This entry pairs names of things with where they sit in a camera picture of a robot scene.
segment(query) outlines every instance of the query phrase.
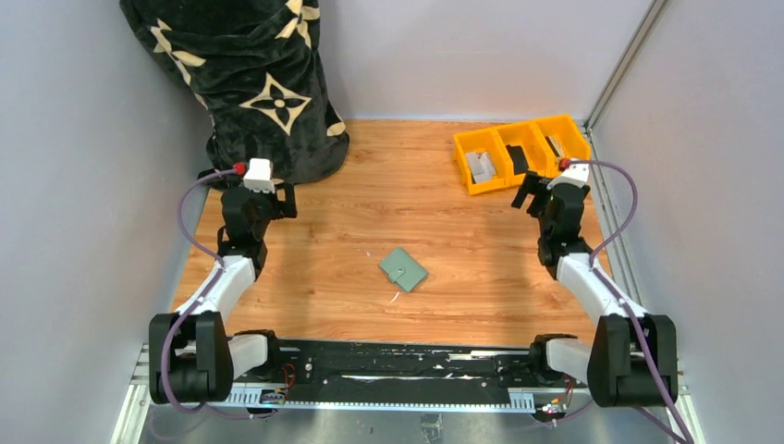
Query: gray wall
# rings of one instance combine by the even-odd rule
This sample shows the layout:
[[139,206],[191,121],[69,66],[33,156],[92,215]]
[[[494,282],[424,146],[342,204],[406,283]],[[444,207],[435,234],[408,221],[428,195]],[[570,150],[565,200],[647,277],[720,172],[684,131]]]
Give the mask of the gray wall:
[[0,47],[2,440],[105,443],[187,255],[209,121],[117,1],[2,2]]
[[343,117],[587,117],[650,0],[322,0]]
[[626,241],[644,301],[678,325],[707,442],[781,442],[784,3],[670,4],[596,151],[637,179]]

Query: black blanket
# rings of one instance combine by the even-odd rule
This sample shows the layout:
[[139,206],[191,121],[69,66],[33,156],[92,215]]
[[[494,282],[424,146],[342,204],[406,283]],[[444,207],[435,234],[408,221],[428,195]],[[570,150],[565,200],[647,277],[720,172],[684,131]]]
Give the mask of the black blanket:
[[323,179],[346,158],[346,125],[329,103],[317,0],[120,0],[136,38],[213,119],[216,169],[272,160],[292,183]]

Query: star-shaped motif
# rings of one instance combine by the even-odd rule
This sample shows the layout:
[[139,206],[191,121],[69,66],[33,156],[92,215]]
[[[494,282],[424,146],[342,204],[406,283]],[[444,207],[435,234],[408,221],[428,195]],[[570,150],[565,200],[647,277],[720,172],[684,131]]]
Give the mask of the star-shaped motif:
[[239,106],[261,111],[290,136],[294,120],[310,101],[310,97],[299,95],[281,85],[268,72],[264,89],[259,95]]
[[276,39],[287,39],[296,31],[305,39],[305,44],[311,47],[311,35],[308,32],[308,20],[317,20],[321,17],[321,11],[318,7],[303,6],[302,0],[288,0],[286,7],[294,13],[293,18],[283,30],[277,34]]
[[155,53],[166,53],[172,59],[179,73],[182,74],[182,79],[187,85],[190,86],[190,73],[185,66],[200,67],[206,62],[203,58],[193,55],[187,51],[172,51],[171,42],[164,36],[164,31],[172,31],[169,25],[165,24],[163,20],[158,19],[158,26],[151,26],[150,33],[155,37],[158,43],[153,48]]

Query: wooden tabletop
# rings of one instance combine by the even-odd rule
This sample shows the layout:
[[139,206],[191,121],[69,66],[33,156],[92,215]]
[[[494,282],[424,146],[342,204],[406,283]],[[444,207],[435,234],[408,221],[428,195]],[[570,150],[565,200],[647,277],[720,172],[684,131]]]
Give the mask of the wooden tabletop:
[[[232,312],[228,333],[269,328],[287,338],[509,346],[545,333],[593,340],[580,304],[539,264],[537,224],[509,206],[515,191],[469,197],[460,183],[452,134],[492,124],[348,125],[346,165],[298,186],[300,216],[270,224],[266,266]],[[196,239],[214,247],[222,225],[220,193],[212,191]],[[590,245],[601,240],[590,200],[582,232]],[[398,288],[378,263],[396,247],[429,275],[392,302]],[[212,265],[191,249],[175,305]]]

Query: yellow storage tray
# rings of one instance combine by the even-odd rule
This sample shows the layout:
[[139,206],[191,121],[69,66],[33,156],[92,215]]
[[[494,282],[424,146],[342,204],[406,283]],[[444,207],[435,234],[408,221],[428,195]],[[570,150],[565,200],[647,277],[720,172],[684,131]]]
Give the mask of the yellow storage tray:
[[[515,165],[510,153],[519,154],[520,150],[524,160],[516,155],[518,162]],[[472,152],[490,154],[496,168],[491,180],[473,183],[465,156]],[[471,196],[518,187],[527,171],[554,178],[559,173],[558,160],[562,154],[564,157],[591,158],[591,145],[567,114],[455,134],[454,158]]]

